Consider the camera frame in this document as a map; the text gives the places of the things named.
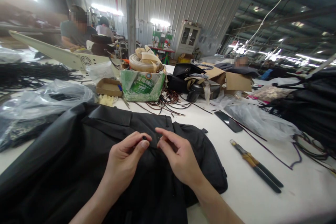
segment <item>green box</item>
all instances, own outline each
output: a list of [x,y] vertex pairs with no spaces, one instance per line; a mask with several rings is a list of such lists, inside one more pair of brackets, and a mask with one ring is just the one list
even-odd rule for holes
[[120,71],[120,82],[125,99],[129,102],[157,101],[166,78],[166,68],[158,73],[131,70]]

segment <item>glass cabinet door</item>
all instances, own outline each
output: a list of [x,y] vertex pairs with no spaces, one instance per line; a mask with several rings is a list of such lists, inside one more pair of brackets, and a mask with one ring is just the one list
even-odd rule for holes
[[198,34],[198,30],[193,30],[192,33],[191,33],[191,37],[190,37],[190,40],[189,40],[189,45],[193,46],[195,44],[195,41],[196,41],[196,37],[197,37],[197,34]]
[[187,28],[187,27],[184,28],[184,32],[182,34],[181,44],[187,44],[189,33],[190,33],[190,28]]

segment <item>pliers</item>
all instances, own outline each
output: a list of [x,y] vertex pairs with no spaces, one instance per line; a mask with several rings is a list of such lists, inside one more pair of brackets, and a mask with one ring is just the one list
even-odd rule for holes
[[241,154],[243,159],[245,159],[253,170],[275,191],[276,193],[281,193],[280,188],[284,185],[269,171],[265,166],[263,166],[258,160],[256,160],[251,153],[244,150],[239,144],[234,140],[230,140],[230,143],[236,148]]

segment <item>hand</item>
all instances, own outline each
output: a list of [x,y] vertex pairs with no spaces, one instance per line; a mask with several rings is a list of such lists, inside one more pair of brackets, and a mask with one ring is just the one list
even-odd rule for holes
[[196,188],[203,182],[205,177],[196,161],[189,141],[162,128],[155,128],[155,130],[162,135],[157,147],[168,158],[175,176],[192,190]]
[[82,48],[82,47],[79,46],[79,45],[74,45],[74,46],[71,46],[71,47],[70,47],[70,51],[76,51],[76,50],[81,49],[81,48]]
[[98,191],[107,197],[119,198],[131,183],[139,159],[149,146],[152,138],[146,133],[134,132],[110,150],[104,176]]

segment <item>white cabinet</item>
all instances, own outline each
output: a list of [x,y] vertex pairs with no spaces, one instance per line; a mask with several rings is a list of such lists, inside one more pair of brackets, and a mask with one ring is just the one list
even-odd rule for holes
[[177,59],[182,53],[192,54],[200,33],[201,28],[184,24],[181,27],[174,58]]

